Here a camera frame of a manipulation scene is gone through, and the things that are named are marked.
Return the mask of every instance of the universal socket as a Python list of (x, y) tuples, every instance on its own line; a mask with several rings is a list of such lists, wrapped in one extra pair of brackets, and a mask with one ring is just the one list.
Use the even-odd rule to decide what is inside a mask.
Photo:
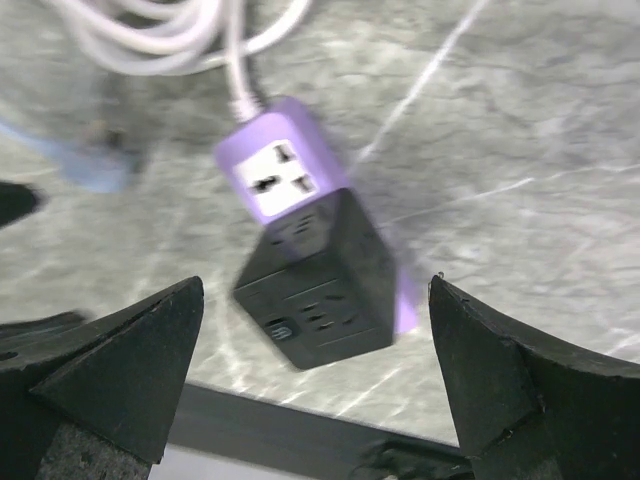
[[(291, 97), (226, 137), (215, 147), (214, 158), (263, 225), (350, 187), (320, 127), (307, 108)], [(398, 270), (396, 284), (396, 332), (402, 333), (418, 323), (417, 292), (404, 268)]]
[(390, 346), (396, 279), (357, 198), (339, 189), (265, 228), (234, 298), (305, 370)]

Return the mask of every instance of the blue object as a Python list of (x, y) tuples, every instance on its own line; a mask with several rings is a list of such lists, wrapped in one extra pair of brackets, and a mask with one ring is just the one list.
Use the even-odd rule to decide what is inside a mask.
[(69, 181), (94, 193), (124, 190), (133, 177), (132, 155), (102, 143), (57, 142), (33, 136), (0, 120), (0, 133), (51, 159)]

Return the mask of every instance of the purple socket housing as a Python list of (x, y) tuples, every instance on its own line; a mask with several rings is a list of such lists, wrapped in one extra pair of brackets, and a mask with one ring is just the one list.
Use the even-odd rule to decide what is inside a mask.
[[(238, 166), (270, 145), (287, 142), (297, 161), (311, 179), (311, 195), (278, 213), (266, 216), (256, 202), (256, 194), (238, 175)], [(268, 225), (303, 205), (339, 188), (351, 188), (344, 169), (323, 138), (321, 130), (307, 108), (298, 100), (285, 97), (262, 115), (243, 125), (214, 149), (218, 167), (228, 177), (251, 214)], [(395, 331), (403, 333), (418, 323), (415, 286), (406, 269), (398, 269), (395, 307)]]

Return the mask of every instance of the black metal frame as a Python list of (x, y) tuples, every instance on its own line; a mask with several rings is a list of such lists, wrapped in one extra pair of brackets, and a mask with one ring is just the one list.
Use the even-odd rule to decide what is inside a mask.
[(415, 449), (420, 456), (427, 452), (431, 462), (470, 469), (454, 446), (191, 384), (183, 390), (169, 443), (317, 480), (351, 478), (383, 445)]

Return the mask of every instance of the coiled cable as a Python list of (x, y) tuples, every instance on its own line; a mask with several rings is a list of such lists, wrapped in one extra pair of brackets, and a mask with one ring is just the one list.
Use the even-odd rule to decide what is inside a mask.
[[(247, 122), (262, 111), (250, 88), (246, 63), (285, 38), (305, 17), (313, 0), (292, 0), (283, 15), (259, 35), (244, 40), (245, 0), (47, 0), (80, 48), (107, 70), (131, 76), (189, 75), (225, 66), (231, 108)], [(152, 26), (134, 28), (125, 13)], [(208, 53), (224, 35), (222, 50)]]

